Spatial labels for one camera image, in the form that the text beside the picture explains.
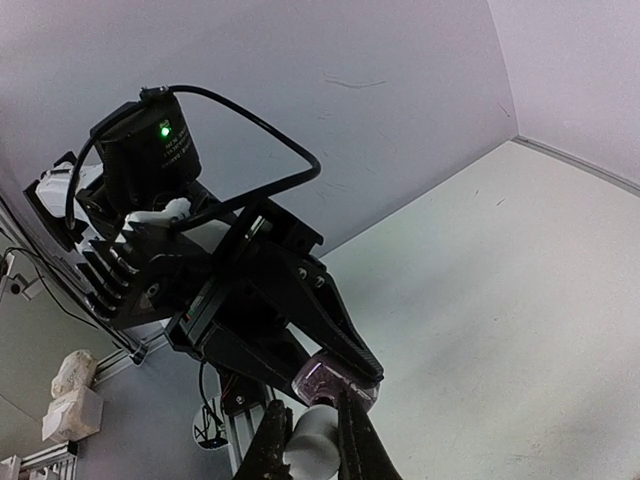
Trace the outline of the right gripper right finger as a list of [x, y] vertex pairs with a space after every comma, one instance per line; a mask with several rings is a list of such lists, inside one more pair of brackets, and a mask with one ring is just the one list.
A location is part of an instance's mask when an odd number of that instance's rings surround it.
[[339, 480], [401, 480], [364, 407], [341, 392], [337, 401]]

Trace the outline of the nail polish bottle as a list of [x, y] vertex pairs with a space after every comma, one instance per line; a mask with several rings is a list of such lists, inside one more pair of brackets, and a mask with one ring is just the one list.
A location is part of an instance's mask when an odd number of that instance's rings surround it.
[[306, 406], [325, 404], [337, 407], [341, 393], [346, 392], [369, 412], [379, 397], [380, 385], [366, 387], [352, 370], [328, 353], [318, 352], [299, 370], [291, 388]]

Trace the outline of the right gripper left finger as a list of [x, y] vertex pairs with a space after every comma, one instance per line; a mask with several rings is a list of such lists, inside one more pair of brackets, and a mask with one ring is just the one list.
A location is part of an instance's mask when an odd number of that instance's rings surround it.
[[290, 480], [284, 452], [293, 433], [293, 412], [282, 400], [269, 403], [240, 465], [240, 480]]

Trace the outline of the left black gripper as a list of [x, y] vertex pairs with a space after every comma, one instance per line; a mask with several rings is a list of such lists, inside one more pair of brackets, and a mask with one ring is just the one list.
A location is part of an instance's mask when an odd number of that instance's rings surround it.
[[[213, 250], [188, 237], [207, 223], [226, 230], [236, 211], [316, 178], [316, 156], [232, 100], [202, 87], [186, 93], [227, 107], [300, 156], [308, 169], [224, 201], [198, 182], [200, 157], [177, 99], [179, 87], [144, 88], [95, 125], [81, 149], [96, 150], [102, 171], [79, 190], [79, 206], [98, 232], [81, 248], [86, 304], [112, 331], [163, 320], [187, 308], [211, 276]], [[247, 280], [288, 322], [343, 362], [364, 383], [384, 369], [357, 332], [326, 266], [268, 244], [245, 270]], [[310, 354], [288, 322], [197, 322], [197, 351], [217, 368], [287, 395]]]

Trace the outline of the white nail polish cap brush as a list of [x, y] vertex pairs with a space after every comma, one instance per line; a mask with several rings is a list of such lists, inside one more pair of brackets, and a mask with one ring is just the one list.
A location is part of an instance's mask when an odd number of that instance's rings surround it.
[[338, 411], [323, 404], [306, 409], [286, 444], [283, 461], [293, 479], [333, 479], [340, 467]]

